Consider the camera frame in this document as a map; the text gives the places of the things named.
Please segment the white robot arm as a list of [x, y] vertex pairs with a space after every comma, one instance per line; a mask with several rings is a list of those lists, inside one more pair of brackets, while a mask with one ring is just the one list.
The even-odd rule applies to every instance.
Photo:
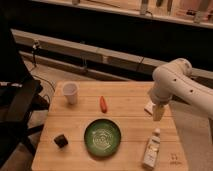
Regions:
[[201, 110], [205, 117], [213, 120], [213, 89], [193, 81], [191, 63], [178, 58], [158, 66], [152, 74], [154, 85], [149, 91], [154, 121], [160, 121], [164, 106], [175, 95]]

